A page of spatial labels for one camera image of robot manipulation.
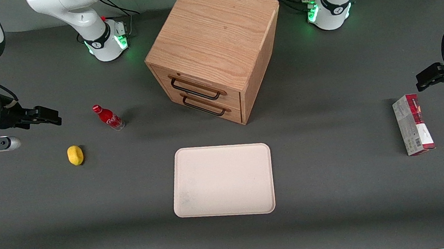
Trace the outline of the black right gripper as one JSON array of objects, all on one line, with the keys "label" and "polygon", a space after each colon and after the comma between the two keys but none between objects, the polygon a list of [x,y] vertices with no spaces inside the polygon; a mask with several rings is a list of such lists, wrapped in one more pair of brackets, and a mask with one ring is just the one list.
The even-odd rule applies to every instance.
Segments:
[{"label": "black right gripper", "polygon": [[51,108],[36,106],[26,109],[12,98],[0,96],[0,130],[20,128],[29,130],[31,124],[62,125],[59,112]]}]

